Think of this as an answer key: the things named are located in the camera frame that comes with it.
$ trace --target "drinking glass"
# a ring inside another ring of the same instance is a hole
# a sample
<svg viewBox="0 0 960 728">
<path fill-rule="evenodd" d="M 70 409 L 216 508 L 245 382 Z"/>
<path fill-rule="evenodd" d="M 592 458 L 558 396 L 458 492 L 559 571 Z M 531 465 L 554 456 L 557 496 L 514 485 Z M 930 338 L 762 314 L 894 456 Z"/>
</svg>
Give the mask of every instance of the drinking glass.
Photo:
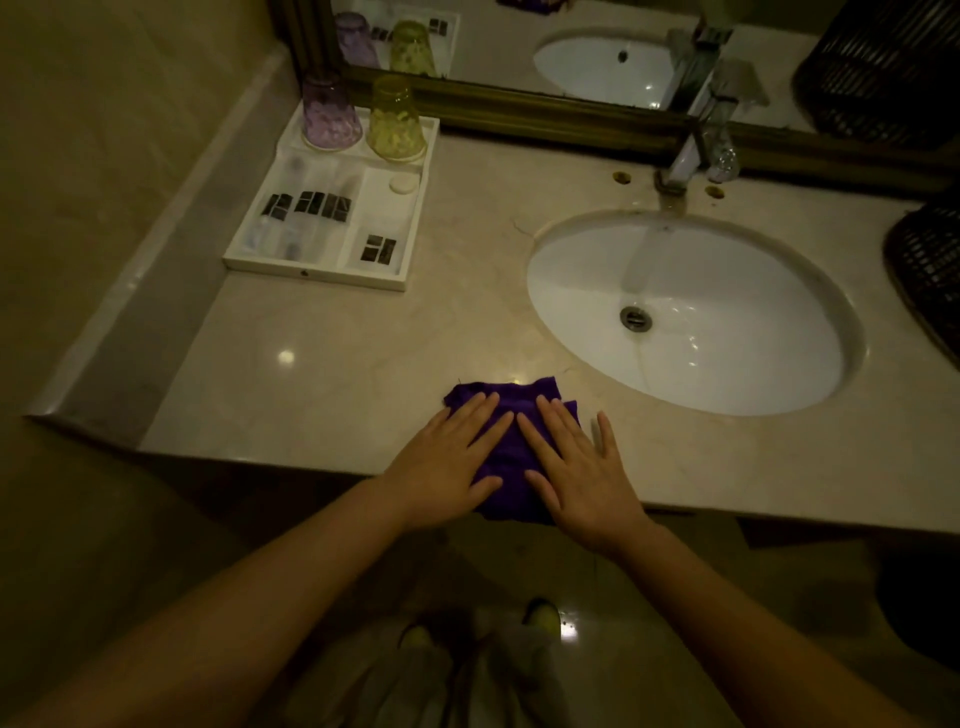
<svg viewBox="0 0 960 728">
<path fill-rule="evenodd" d="M 373 82 L 367 143 L 389 161 L 413 161 L 426 151 L 410 83 L 402 76 L 381 76 Z"/>
<path fill-rule="evenodd" d="M 380 61 L 376 57 L 376 49 L 373 48 L 367 18 L 359 12 L 338 12 L 333 19 L 344 60 L 350 65 L 379 68 Z"/>
<path fill-rule="evenodd" d="M 356 109 L 339 76 L 307 74 L 303 79 L 303 138 L 333 152 L 352 147 L 363 136 Z"/>
<path fill-rule="evenodd" d="M 390 70 L 414 76 L 436 76 L 430 32 L 416 20 L 401 20 L 394 26 Z"/>
</svg>

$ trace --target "white tray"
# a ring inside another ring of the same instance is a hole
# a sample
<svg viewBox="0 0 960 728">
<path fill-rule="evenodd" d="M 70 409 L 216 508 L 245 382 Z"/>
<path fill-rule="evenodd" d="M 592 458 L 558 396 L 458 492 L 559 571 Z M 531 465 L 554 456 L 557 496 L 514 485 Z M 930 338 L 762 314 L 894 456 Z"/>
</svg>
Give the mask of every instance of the white tray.
<svg viewBox="0 0 960 728">
<path fill-rule="evenodd" d="M 302 105 L 297 107 L 276 144 L 274 163 L 224 254 L 228 268 L 406 290 L 440 120 L 420 118 L 427 143 L 423 157 L 393 163 L 367 144 L 369 110 L 357 109 L 357 115 L 363 138 L 349 149 L 323 152 L 303 139 Z M 416 191 L 394 192 L 390 182 L 397 174 L 416 178 Z M 292 197 L 285 218 L 264 215 L 272 199 L 284 193 Z M 314 204 L 307 209 L 312 207 L 314 214 L 296 213 L 298 202 L 306 204 L 309 193 Z"/>
</svg>

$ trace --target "yellow glass cup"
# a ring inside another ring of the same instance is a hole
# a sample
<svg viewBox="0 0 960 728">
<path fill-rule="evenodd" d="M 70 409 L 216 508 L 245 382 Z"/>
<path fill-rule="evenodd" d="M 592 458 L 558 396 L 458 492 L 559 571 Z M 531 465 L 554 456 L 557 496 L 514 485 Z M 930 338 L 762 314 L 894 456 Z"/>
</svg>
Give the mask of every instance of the yellow glass cup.
<svg viewBox="0 0 960 728">
<path fill-rule="evenodd" d="M 402 76 L 381 76 L 373 82 L 367 143 L 388 161 L 414 161 L 426 152 L 420 115 Z"/>
<path fill-rule="evenodd" d="M 414 76 L 437 76 L 430 48 L 430 32 L 416 20 L 401 20 L 394 26 L 390 70 Z"/>
</svg>

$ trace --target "mirror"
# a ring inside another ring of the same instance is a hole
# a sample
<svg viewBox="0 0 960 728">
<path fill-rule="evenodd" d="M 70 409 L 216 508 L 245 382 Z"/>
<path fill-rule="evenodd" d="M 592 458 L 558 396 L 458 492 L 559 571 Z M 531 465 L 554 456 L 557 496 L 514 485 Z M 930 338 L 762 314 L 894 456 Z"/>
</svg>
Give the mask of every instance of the mirror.
<svg viewBox="0 0 960 728">
<path fill-rule="evenodd" d="M 735 101 L 731 121 L 902 149 L 956 148 L 960 125 L 943 92 L 960 70 L 960 9 L 950 0 L 330 7 L 354 65 L 693 116 L 705 113 L 711 94 L 724 94 Z"/>
</svg>

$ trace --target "sink drain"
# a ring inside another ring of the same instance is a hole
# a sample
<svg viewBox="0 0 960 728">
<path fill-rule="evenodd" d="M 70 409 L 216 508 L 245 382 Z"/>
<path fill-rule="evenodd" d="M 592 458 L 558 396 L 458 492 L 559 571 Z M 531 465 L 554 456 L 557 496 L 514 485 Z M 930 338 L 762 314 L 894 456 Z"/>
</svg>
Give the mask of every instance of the sink drain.
<svg viewBox="0 0 960 728">
<path fill-rule="evenodd" d="M 654 324 L 654 320 L 650 318 L 650 314 L 642 308 L 637 308 L 635 305 L 628 305 L 624 306 L 620 311 L 620 323 L 630 331 L 643 333 L 644 331 L 650 330 L 650 327 Z"/>
</svg>

